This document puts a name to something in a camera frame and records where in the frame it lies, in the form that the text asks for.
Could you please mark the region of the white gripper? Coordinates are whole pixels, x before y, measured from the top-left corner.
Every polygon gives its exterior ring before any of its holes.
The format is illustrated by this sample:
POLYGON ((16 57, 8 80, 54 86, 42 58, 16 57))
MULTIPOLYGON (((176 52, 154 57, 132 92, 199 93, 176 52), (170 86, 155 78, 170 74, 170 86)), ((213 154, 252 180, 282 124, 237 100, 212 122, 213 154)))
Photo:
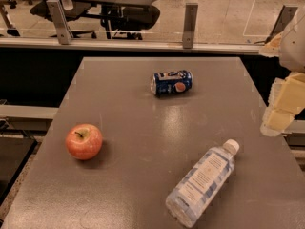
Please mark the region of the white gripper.
POLYGON ((279 57, 280 65, 293 71, 272 84, 260 132, 278 136, 305 109, 305 6, 299 7, 285 27, 259 49, 265 57, 279 57))

